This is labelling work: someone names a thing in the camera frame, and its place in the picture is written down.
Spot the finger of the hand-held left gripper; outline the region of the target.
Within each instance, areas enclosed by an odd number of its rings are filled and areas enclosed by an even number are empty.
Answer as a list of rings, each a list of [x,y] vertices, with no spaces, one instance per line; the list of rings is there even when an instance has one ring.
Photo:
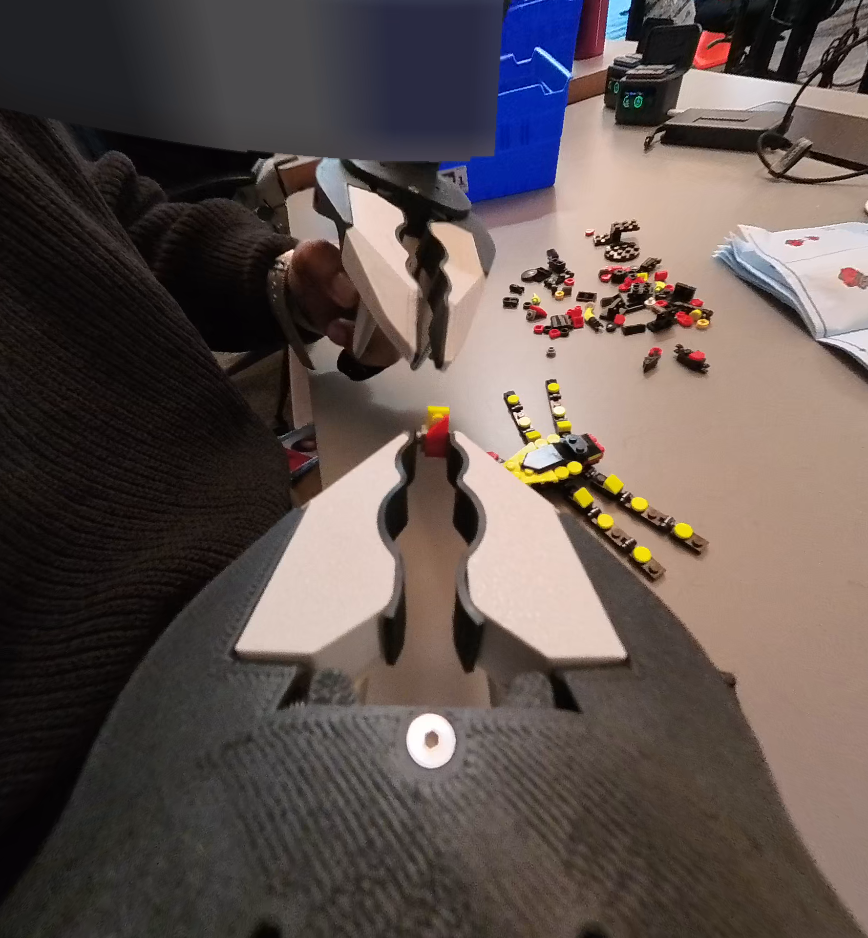
[[[428,294],[431,358],[447,369],[471,330],[487,283],[472,232],[449,221],[434,221],[430,234],[439,251]]]
[[[342,260],[360,297],[353,354],[362,357],[379,333],[399,358],[419,367],[424,362],[418,338],[421,290],[401,241],[404,209],[363,188],[347,188],[346,196],[351,223],[343,237]]]

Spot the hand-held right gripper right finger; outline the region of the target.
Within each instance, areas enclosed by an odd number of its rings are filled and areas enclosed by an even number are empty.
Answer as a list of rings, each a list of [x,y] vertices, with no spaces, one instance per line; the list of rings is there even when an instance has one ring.
[[[453,643],[497,684],[628,661],[557,510],[463,432],[450,435],[456,569]]]

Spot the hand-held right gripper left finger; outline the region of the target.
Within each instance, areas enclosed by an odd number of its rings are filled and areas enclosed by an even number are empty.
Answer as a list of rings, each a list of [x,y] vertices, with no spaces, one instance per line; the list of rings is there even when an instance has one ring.
[[[414,435],[402,432],[304,507],[235,646],[244,661],[360,677],[405,636],[404,558]]]

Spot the black yellow lego model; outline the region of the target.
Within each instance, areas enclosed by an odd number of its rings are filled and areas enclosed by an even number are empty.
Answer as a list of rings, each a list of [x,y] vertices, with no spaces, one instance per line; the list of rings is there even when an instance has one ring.
[[[665,568],[645,542],[619,525],[617,511],[633,516],[693,554],[705,552],[709,541],[690,523],[658,509],[628,488],[619,475],[601,469],[605,449],[593,434],[573,430],[557,380],[545,382],[545,399],[553,424],[546,434],[536,428],[518,393],[509,390],[503,394],[522,444],[510,457],[491,453],[492,459],[530,490],[570,505],[591,530],[627,557],[649,581],[661,580]]]

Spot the pile of lego pieces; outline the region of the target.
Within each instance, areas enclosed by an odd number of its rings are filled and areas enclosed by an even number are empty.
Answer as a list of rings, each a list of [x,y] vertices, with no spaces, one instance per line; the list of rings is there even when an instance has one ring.
[[[552,343],[581,332],[646,337],[674,328],[707,331],[715,312],[660,256],[643,254],[640,231],[631,217],[586,229],[586,253],[596,268],[547,248],[544,262],[508,285],[500,310],[517,314],[534,336]]]

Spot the person's left forearm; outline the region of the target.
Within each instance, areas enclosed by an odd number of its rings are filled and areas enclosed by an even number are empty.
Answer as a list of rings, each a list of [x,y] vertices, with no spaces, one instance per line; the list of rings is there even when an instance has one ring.
[[[297,245],[243,205],[223,198],[172,202],[115,151],[91,161],[88,180],[151,273],[206,345],[221,353],[280,348],[268,277]]]

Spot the lego instruction booklet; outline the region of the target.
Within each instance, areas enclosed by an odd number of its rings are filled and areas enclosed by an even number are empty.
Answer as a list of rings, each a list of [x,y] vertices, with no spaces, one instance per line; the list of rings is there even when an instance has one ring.
[[[713,257],[868,371],[868,222],[776,232],[740,225]]]

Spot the person's left hand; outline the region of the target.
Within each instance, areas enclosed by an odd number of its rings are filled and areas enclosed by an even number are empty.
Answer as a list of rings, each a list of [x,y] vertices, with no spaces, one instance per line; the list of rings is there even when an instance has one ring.
[[[360,297],[338,247],[326,240],[299,242],[289,261],[287,295],[305,334],[351,351]]]

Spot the blue plastic storage bin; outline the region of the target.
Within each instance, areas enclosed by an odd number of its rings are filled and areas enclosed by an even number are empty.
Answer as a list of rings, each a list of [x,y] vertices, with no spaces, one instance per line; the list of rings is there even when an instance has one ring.
[[[495,152],[443,162],[473,203],[555,184],[582,3],[510,2],[502,25]]]

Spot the black battery charging case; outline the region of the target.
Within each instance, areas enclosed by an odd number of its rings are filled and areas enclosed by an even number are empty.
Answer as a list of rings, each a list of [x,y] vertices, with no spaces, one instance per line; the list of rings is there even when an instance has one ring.
[[[615,123],[655,127],[677,105],[684,77],[694,64],[701,27],[683,25],[646,26],[636,53],[642,64],[630,70],[621,83],[615,107]]]
[[[604,85],[604,108],[615,111],[621,83],[626,74],[642,64],[641,53],[627,53],[613,59],[606,71]]]

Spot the dark red water bottle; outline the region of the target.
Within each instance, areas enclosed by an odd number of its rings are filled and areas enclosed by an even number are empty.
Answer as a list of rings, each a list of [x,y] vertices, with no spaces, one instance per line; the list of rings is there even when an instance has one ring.
[[[591,60],[603,55],[609,6],[610,1],[607,0],[582,2],[573,52],[574,62]]]

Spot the person's black sweater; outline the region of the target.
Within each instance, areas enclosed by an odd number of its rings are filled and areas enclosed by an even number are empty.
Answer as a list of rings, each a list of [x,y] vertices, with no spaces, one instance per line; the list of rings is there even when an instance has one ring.
[[[44,118],[0,109],[0,903],[287,460]]]

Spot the black flat box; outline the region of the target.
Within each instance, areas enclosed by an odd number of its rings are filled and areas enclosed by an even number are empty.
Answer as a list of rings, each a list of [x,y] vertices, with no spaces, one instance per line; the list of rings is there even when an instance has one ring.
[[[729,151],[755,151],[759,138],[776,132],[785,110],[703,109],[677,111],[659,128],[665,146]]]

